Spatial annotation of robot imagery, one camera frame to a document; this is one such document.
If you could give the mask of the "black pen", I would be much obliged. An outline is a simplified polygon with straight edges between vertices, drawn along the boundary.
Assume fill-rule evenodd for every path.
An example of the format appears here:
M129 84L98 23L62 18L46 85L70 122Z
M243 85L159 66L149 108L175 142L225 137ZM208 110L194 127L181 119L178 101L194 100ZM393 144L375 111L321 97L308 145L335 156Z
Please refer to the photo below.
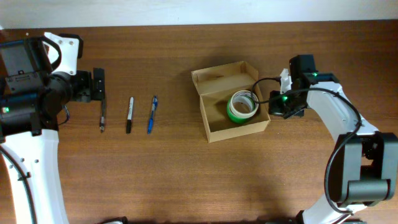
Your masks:
M104 133L105 130L105 117L106 117L106 99L101 100L101 117L99 121L100 133Z

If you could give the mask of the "black white marker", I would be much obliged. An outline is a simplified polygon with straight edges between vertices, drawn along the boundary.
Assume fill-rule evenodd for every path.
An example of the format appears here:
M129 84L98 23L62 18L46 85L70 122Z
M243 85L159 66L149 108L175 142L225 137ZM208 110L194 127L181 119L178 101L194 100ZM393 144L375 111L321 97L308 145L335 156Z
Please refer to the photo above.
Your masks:
M129 107L128 107L128 113L127 113L127 121L126 121L126 133L127 134L131 133L133 107L134 107L134 97L132 96L129 99Z

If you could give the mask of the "white masking tape roll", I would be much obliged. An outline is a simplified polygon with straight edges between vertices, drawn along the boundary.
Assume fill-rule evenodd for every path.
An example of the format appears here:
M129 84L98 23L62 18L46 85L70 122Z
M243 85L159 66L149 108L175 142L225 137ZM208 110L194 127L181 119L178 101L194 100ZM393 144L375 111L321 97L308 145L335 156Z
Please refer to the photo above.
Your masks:
M259 105L254 102L250 91L240 90L231 97L228 108L235 117L248 119L256 114Z

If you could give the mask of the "green tape roll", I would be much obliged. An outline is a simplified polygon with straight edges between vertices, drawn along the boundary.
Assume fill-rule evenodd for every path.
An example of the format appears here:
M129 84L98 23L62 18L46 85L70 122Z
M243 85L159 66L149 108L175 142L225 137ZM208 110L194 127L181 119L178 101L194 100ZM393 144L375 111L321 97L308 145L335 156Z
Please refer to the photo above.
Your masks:
M257 103L257 101L259 100L258 97L257 97L254 93L251 93L251 96L252 96L254 102ZM227 111L227 115L228 115L229 119L230 119L232 122L237 123L237 124L243 124L243 123L245 123L245 122L247 122L247 121L250 120L250 118L248 118L248 119L239 119L239 118L235 117L235 116L232 114L232 112L230 112L230 110L229 110L229 108L228 108L228 106L229 106L229 101L228 101L228 103L227 103L226 111Z

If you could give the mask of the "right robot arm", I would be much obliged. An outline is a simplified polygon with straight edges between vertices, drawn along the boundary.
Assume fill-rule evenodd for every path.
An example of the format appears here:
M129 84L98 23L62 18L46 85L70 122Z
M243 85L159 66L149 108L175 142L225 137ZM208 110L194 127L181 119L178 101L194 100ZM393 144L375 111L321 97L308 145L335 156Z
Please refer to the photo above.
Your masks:
M396 190L397 136L367 122L332 73L319 72L312 55L297 55L270 93L269 113L284 119L313 109L335 147L327 162L324 194L297 223L343 223L354 213L390 200Z

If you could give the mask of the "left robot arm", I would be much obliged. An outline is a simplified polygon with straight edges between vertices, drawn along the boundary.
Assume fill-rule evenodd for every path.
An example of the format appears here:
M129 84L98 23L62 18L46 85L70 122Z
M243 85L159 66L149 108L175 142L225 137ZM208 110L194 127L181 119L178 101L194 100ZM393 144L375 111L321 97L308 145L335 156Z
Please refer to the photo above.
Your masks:
M58 171L60 123L71 101L106 101L102 68L83 71L83 40L75 34L3 42L1 156L7 165L18 223L66 223Z

